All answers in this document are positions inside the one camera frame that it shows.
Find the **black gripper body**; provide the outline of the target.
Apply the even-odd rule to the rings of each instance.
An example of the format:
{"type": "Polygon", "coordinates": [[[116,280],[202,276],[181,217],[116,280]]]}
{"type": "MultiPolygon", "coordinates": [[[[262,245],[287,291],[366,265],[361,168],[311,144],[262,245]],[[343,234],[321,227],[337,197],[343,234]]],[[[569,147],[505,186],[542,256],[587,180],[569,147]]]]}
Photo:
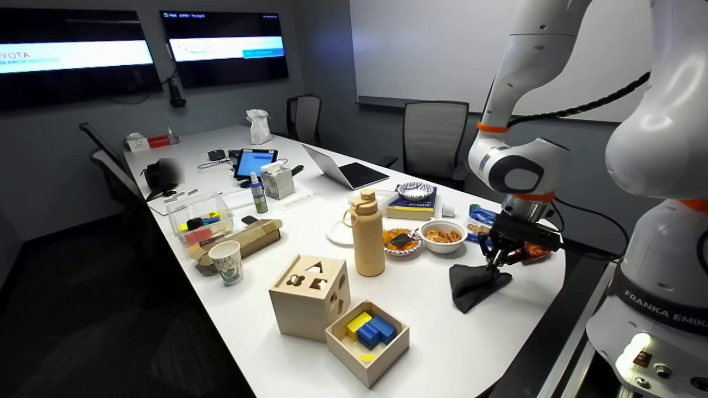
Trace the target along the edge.
{"type": "Polygon", "coordinates": [[[563,235],[537,221],[528,221],[509,211],[499,211],[486,231],[486,240],[494,242],[495,256],[513,250],[522,250],[525,242],[548,247],[550,252],[563,247],[563,235]]]}

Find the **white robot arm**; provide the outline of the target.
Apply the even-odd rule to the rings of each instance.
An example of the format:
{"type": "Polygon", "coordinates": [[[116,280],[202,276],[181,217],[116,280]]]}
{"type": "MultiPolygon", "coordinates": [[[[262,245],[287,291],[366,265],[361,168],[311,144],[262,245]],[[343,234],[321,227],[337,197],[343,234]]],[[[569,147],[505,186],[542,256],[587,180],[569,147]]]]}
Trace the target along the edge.
{"type": "MultiPolygon", "coordinates": [[[[476,128],[471,171],[507,197],[503,217],[533,224],[556,198],[569,153],[512,145],[515,102],[567,65],[592,0],[522,0],[476,128]]],[[[653,197],[587,322],[622,386],[653,398],[708,398],[708,0],[649,0],[649,90],[613,130],[603,160],[626,192],[653,197]]]]}

